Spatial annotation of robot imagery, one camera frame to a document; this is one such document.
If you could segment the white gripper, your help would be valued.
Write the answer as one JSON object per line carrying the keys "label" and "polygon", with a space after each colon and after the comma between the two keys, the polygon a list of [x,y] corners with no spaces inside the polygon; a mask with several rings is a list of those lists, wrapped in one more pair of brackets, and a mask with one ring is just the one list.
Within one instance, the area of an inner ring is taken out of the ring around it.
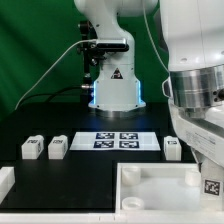
{"label": "white gripper", "polygon": [[177,137],[224,167],[224,103],[209,108],[204,119],[185,116],[171,100],[168,101],[168,106]]}

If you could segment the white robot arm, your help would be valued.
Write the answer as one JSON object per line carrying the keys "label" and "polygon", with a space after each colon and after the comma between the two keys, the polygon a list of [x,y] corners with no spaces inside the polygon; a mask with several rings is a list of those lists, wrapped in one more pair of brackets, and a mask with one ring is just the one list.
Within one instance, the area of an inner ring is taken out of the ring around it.
{"label": "white robot arm", "polygon": [[74,0],[93,25],[100,75],[89,107],[103,115],[143,108],[134,74],[134,39],[119,27],[119,16],[137,16],[160,7],[168,48],[163,91],[176,135],[224,167],[224,0]]}

